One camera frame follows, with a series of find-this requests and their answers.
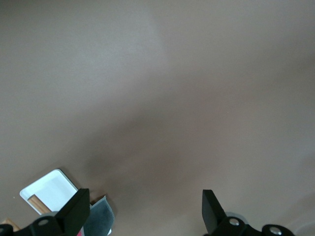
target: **wooden stick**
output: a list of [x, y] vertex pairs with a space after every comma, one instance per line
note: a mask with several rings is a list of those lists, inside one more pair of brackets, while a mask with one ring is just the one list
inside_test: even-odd
[[51, 210], [34, 194], [29, 199], [28, 202], [35, 207], [41, 214], [50, 213]]
[[19, 231], [20, 227], [17, 226], [17, 224], [15, 224], [11, 219], [6, 218], [4, 221], [1, 222], [1, 224], [8, 224], [8, 225], [12, 225], [13, 227], [13, 231]]

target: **screw head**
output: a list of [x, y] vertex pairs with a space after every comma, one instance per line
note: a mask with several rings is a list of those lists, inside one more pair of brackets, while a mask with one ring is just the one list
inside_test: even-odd
[[274, 235], [282, 235], [282, 232], [279, 228], [277, 227], [270, 227], [270, 232], [272, 232]]
[[229, 222], [230, 222], [231, 225], [234, 225], [234, 226], [239, 226], [240, 225], [240, 222], [237, 219], [235, 219], [235, 218], [231, 218]]
[[43, 225], [46, 225], [48, 223], [48, 220], [47, 219], [43, 219], [41, 221], [39, 221], [38, 225], [39, 226], [43, 226]]

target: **white surface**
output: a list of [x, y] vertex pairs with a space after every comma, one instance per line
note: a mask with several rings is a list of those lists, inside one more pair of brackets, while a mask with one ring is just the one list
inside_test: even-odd
[[39, 180], [22, 189], [20, 196], [38, 213], [28, 199], [36, 195], [51, 211], [59, 211], [78, 191], [65, 174], [55, 169]]

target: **black mount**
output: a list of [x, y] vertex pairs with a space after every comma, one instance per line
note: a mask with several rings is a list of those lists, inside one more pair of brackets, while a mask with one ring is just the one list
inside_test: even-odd
[[294, 236], [280, 225], [265, 225], [260, 232], [237, 217], [228, 217], [212, 190], [203, 190], [202, 217], [208, 231], [206, 236]]

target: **black bracket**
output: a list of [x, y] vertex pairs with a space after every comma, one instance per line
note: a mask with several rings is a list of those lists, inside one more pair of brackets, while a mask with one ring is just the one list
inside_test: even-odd
[[0, 236], [76, 236], [90, 215], [90, 192], [79, 189], [55, 216], [44, 216], [17, 232], [0, 225]]
[[260, 232], [237, 217], [228, 217], [212, 190], [203, 190], [202, 217], [208, 236], [294, 236], [280, 225], [265, 225]]

